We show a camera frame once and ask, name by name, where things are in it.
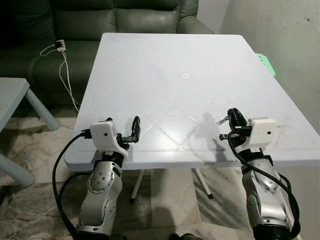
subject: table leg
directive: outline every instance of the table leg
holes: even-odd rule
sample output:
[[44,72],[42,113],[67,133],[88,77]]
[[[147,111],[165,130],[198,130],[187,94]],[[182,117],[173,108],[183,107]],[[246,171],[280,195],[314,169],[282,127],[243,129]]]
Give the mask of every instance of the table leg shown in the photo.
[[209,198],[209,199],[213,199],[214,196],[212,195],[212,193],[211,193],[211,191],[210,191],[210,189],[209,189],[209,187],[208,187],[208,185],[207,185],[207,183],[206,183],[206,180],[205,180],[204,176],[203,176],[202,173],[200,172],[200,169],[199,169],[199,168],[196,168],[195,171],[196,171],[196,174],[198,175],[198,177],[199,177],[199,179],[200,179],[200,182],[201,182],[201,184],[202,184],[202,186],[203,186],[203,188],[204,188],[204,190],[205,190],[208,198]]
[[132,193],[132,196],[131,196],[130,201],[129,201],[131,204],[133,204],[135,202],[135,199],[136,199],[136,196],[137,196],[138,189],[140,187],[140,183],[141,183],[142,177],[144,176],[144,172],[145,172],[144,169],[140,170],[138,179],[135,182],[133,193]]
[[39,114],[39,116],[44,120],[45,124],[50,130],[56,130],[59,127],[59,123],[55,117],[48,111],[48,109],[43,105],[43,103],[37,98],[31,89],[25,94],[26,99],[30,102],[34,110]]
[[0,154],[0,169],[24,187],[30,186],[35,181],[35,176],[32,173],[2,154]]

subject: gray side table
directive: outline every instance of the gray side table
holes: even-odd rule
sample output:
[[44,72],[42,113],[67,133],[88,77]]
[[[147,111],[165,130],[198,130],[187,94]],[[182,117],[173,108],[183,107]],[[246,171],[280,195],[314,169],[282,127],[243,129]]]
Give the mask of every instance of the gray side table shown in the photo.
[[[29,83],[24,78],[0,77],[0,132],[23,97],[28,99],[50,130],[56,130],[59,127],[55,117],[31,91]],[[35,181],[35,176],[32,173],[2,154],[0,154],[0,169],[22,186],[30,186]]]

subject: black cable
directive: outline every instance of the black cable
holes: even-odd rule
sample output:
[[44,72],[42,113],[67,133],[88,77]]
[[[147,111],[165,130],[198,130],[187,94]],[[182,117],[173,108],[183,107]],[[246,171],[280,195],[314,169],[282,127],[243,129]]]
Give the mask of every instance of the black cable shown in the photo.
[[230,132],[228,134],[228,143],[230,145],[231,151],[232,153],[239,159],[239,161],[241,162],[241,164],[247,166],[249,169],[252,169],[253,171],[256,171],[257,173],[271,179],[272,181],[274,181],[276,184],[278,184],[281,188],[283,188],[283,190],[288,194],[288,198],[289,198],[289,203],[290,203],[290,208],[294,217],[294,223],[292,225],[292,229],[291,229],[291,237],[294,239],[301,230],[301,226],[300,226],[300,222],[299,222],[299,217],[300,217],[300,212],[299,212],[299,206],[297,203],[297,200],[295,198],[295,196],[292,194],[291,192],[291,184],[289,182],[289,180],[287,178],[285,178],[284,176],[284,180],[286,181],[288,187],[286,187],[280,180],[278,180],[276,177],[270,175],[269,173],[247,163],[240,155],[239,153],[237,153],[235,147],[232,144],[232,132]]
[[[289,189],[290,192],[292,192],[291,190],[291,183],[288,180],[288,178],[286,178],[285,176],[283,176],[282,174],[279,173],[279,176],[285,181],[287,188]],[[292,202],[291,198],[289,198],[289,204],[290,204],[290,208],[292,208],[291,206],[293,206],[295,203]],[[299,211],[299,206],[295,209],[296,210],[296,215],[298,216],[298,218],[300,218],[300,211]]]
[[69,222],[72,226],[73,226],[73,224],[70,222],[69,218],[68,218],[67,215],[65,214],[65,211],[64,211],[64,209],[63,209],[63,207],[62,207],[62,197],[63,197],[64,191],[65,191],[67,185],[70,183],[70,181],[71,181],[72,179],[78,177],[78,176],[83,176],[83,175],[91,175],[91,172],[77,172],[77,173],[71,175],[71,176],[63,183],[63,185],[62,185],[62,187],[61,187],[61,189],[60,189],[60,192],[59,192],[59,196],[58,196],[57,204],[59,203],[59,205],[61,206],[61,209],[59,209],[59,212],[62,213],[62,214],[60,214],[61,217],[64,216],[64,217],[62,217],[62,219],[64,219],[63,222],[64,222],[64,223],[65,223],[65,222]]
[[64,194],[64,191],[67,187],[67,185],[70,183],[70,181],[78,176],[84,176],[84,175],[91,175],[91,172],[77,172],[73,175],[71,175],[65,182],[64,184],[62,185],[61,189],[60,189],[60,192],[59,192],[59,196],[58,196],[58,201],[61,203],[62,202],[62,197],[63,197],[63,194]]
[[58,190],[57,190],[57,183],[56,183],[56,172],[57,172],[57,167],[58,164],[60,162],[60,159],[62,158],[62,156],[65,154],[65,151],[70,147],[70,145],[77,140],[80,137],[85,137],[86,134],[84,132],[79,133],[77,136],[75,136],[74,138],[72,138],[67,145],[63,148],[63,150],[61,151],[61,153],[59,154],[58,158],[56,159],[54,166],[53,166],[53,170],[52,170],[52,188],[53,188],[53,194],[54,194],[54,198],[55,198],[55,202],[56,205],[58,207],[60,216],[63,220],[63,223],[65,225],[65,227],[68,229],[69,233],[71,234],[71,236],[73,237],[73,239],[75,239],[76,237],[76,228],[75,226],[70,222],[70,220],[68,219],[68,217],[66,216],[65,212],[62,209],[62,204],[61,202],[59,202],[59,195],[58,195]]

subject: power strip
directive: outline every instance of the power strip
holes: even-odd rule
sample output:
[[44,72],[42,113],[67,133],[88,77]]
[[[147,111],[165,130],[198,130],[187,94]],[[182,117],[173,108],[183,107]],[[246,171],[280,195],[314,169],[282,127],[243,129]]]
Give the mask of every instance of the power strip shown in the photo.
[[65,40],[61,39],[61,40],[57,40],[55,41],[55,47],[56,50],[58,52],[62,52],[62,51],[66,51],[66,44],[65,44]]

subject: green leather sofa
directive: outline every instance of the green leather sofa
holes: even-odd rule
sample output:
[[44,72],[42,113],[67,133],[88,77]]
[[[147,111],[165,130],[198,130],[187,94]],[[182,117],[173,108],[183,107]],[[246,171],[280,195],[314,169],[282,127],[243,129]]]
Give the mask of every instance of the green leather sofa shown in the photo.
[[102,33],[212,34],[196,18],[199,0],[7,1],[22,41],[0,49],[0,77],[26,78],[46,104],[71,103],[59,78],[62,55],[39,55],[55,40],[65,41],[72,90],[81,101]]

